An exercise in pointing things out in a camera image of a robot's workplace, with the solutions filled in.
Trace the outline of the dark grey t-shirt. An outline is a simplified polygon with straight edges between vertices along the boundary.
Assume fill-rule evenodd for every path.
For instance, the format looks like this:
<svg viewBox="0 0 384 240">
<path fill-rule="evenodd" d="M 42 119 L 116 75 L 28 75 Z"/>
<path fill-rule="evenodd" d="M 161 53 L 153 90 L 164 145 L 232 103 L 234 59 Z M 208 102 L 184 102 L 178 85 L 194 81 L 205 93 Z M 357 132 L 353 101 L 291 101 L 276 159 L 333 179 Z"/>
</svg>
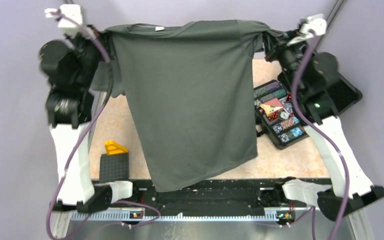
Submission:
<svg viewBox="0 0 384 240">
<path fill-rule="evenodd" d="M 158 192 L 257 157 L 253 58 L 269 30 L 240 19 L 105 30 L 114 55 L 111 94 L 126 97 Z"/>
</svg>

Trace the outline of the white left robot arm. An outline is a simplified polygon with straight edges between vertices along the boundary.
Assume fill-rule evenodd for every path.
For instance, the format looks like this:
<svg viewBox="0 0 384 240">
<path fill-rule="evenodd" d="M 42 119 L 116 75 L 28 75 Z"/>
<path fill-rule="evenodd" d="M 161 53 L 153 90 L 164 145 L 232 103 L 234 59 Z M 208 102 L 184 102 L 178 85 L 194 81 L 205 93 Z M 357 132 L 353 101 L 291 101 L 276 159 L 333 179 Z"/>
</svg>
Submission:
<svg viewBox="0 0 384 240">
<path fill-rule="evenodd" d="M 111 51 L 105 33 L 92 39 L 77 34 L 69 43 L 52 40 L 40 49 L 39 67 L 50 85 L 45 109 L 58 172 L 51 212 L 92 214 L 119 200 L 129 207 L 140 202 L 141 194 L 132 182 L 95 184 L 90 174 L 89 135 L 99 116 L 92 112 L 94 96 L 90 88 L 99 64 L 111 63 Z"/>
</svg>

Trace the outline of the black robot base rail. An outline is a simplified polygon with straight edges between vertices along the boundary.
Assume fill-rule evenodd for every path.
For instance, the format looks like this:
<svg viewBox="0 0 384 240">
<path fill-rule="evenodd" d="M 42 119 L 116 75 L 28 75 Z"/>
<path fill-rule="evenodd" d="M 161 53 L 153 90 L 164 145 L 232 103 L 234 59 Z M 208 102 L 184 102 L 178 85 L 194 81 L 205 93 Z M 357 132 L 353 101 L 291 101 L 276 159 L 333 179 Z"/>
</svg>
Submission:
<svg viewBox="0 0 384 240">
<path fill-rule="evenodd" d="M 129 201 L 152 206 L 163 217 L 263 216 L 269 208 L 297 210 L 305 203 L 281 195 L 279 178 L 210 179 L 170 192 L 157 192 L 151 180 L 134 180 Z"/>
</svg>

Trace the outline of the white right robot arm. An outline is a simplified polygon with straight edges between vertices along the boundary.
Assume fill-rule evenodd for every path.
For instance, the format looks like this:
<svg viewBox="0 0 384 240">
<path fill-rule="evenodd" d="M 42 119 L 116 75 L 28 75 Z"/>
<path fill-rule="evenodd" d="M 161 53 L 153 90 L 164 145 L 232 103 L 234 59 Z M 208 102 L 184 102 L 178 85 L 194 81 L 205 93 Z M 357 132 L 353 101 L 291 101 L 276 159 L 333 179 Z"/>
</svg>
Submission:
<svg viewBox="0 0 384 240">
<path fill-rule="evenodd" d="M 338 221 L 384 198 L 384 187 L 373 184 L 360 167 L 330 95 L 330 88 L 342 81 L 337 58 L 316 52 L 297 31 L 271 30 L 262 41 L 265 59 L 278 61 L 282 67 L 278 79 L 291 93 L 295 115 L 315 143 L 331 181 L 324 185 L 284 178 L 273 192 L 274 202 L 279 206 L 302 202 Z"/>
</svg>

